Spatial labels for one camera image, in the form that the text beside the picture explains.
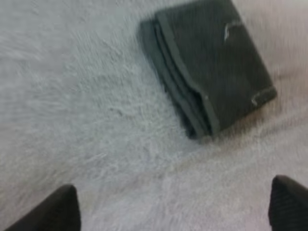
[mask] floor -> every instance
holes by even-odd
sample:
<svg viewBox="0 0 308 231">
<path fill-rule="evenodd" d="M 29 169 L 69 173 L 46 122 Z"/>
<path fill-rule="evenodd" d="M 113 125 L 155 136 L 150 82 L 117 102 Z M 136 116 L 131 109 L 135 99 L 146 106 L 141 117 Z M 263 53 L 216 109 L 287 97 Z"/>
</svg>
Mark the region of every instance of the floor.
<svg viewBox="0 0 308 231">
<path fill-rule="evenodd" d="M 1 0 L 0 230 L 64 183 L 83 231 L 270 231 L 276 174 L 308 186 L 308 1 L 234 0 L 279 97 L 189 140 L 140 20 L 188 0 Z"/>
</svg>

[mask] dark gray towel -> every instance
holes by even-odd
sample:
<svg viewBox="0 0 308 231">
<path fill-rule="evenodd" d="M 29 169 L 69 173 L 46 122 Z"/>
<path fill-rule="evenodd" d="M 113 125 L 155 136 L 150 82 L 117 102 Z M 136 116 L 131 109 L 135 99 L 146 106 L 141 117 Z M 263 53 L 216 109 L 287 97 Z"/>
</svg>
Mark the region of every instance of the dark gray towel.
<svg viewBox="0 0 308 231">
<path fill-rule="evenodd" d="M 200 138 L 216 135 L 277 93 L 229 0 L 203 0 L 142 23 L 146 53 Z"/>
</svg>

